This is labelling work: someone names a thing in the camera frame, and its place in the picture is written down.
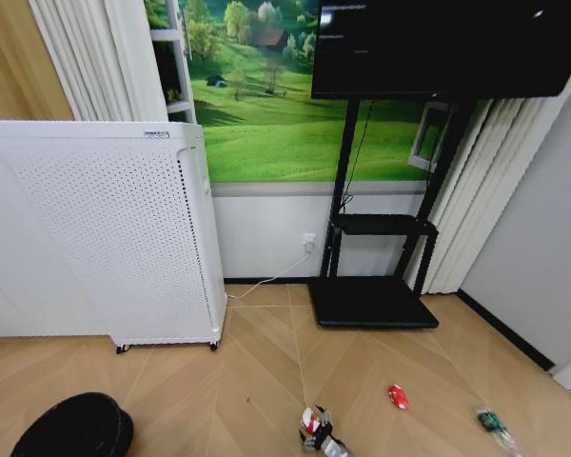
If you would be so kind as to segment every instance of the white air purifier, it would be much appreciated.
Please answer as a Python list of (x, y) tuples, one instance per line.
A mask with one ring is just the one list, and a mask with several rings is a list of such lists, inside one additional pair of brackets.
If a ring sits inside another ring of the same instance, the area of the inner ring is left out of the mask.
[(0, 152), (117, 352), (217, 348), (226, 295), (200, 126), (0, 121)]

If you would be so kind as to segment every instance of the black baseboard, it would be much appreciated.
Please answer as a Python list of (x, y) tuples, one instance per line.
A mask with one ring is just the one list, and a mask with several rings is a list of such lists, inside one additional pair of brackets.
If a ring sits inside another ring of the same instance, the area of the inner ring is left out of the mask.
[[(225, 284), (257, 284), (270, 278), (225, 278)], [(295, 276), (289, 278), (277, 278), (270, 284), (307, 284), (312, 276)]]
[(480, 303), (470, 297), (464, 290), (459, 289), (457, 296), (461, 298), (470, 308), (476, 311), (488, 324), (496, 331), (503, 335), (516, 348), (520, 349), (524, 354), (540, 366), (541, 369), (547, 371), (555, 364), (541, 352), (536, 350), (530, 343), (522, 338), (513, 329), (508, 327), (495, 314), (483, 307)]

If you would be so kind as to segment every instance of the landscape mural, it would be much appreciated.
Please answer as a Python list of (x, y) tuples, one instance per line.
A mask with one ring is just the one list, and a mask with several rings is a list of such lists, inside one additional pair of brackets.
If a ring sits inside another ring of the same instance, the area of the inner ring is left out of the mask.
[[(150, 26), (166, 28), (163, 0), (145, 1)], [(310, 98), (317, 0), (187, 0), (180, 6), (186, 11), (188, 68), (212, 182), (332, 181), (345, 101)], [(181, 96), (177, 77), (169, 83), (166, 73), (174, 69), (165, 44), (159, 45), (164, 93), (174, 101)], [(362, 102), (353, 154), (368, 108)], [(421, 103), (376, 102), (354, 179), (424, 180), (426, 172), (407, 163), (422, 112)], [(180, 113), (170, 118), (184, 120)], [(423, 149), (437, 132), (430, 126)]]

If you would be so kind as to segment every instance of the black trash can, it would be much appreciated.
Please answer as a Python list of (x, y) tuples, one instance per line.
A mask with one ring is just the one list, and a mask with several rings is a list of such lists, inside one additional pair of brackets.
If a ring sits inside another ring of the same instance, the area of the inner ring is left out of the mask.
[(124, 457), (133, 421), (107, 395), (88, 392), (55, 405), (26, 430), (12, 457)]

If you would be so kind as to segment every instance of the white cable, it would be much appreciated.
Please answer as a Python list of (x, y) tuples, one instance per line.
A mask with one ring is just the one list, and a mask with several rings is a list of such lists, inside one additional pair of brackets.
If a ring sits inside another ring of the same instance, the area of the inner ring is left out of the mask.
[(295, 267), (298, 267), (302, 262), (304, 262), (306, 259), (308, 259), (308, 252), (305, 254), (305, 257), (303, 257), (301, 260), (299, 260), (298, 262), (296, 262), (294, 265), (292, 265), (291, 267), (285, 269), (284, 271), (280, 272), (277, 274), (277, 276), (270, 278), (270, 279), (265, 279), (264, 281), (261, 281), (260, 283), (256, 284), (253, 288), (251, 288), (250, 290), (248, 290), (246, 293), (244, 293), (243, 295), (230, 295), (228, 294), (227, 297), (228, 298), (244, 298), (246, 295), (248, 295), (251, 291), (253, 291), (254, 289), (256, 289), (258, 286), (260, 286), (263, 283), (268, 283), (270, 281), (274, 281), (277, 278), (279, 278), (282, 274), (286, 274), (287, 272), (289, 272), (290, 270), (294, 269)]

